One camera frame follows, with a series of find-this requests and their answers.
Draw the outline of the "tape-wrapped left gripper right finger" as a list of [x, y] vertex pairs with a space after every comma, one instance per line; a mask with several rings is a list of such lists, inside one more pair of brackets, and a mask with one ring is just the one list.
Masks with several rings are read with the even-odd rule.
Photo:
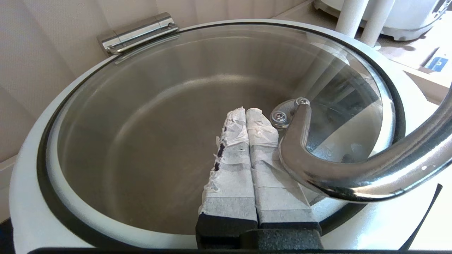
[[278, 131], [258, 108], [246, 111], [251, 174], [261, 229], [316, 230], [321, 233], [301, 186], [279, 158]]

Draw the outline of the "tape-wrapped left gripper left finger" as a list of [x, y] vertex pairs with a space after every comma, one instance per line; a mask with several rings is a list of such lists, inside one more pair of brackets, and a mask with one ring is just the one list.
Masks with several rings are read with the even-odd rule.
[[216, 145], [214, 166], [198, 210], [197, 247], [239, 249], [240, 236], [258, 228], [244, 108], [236, 108], [226, 115]]

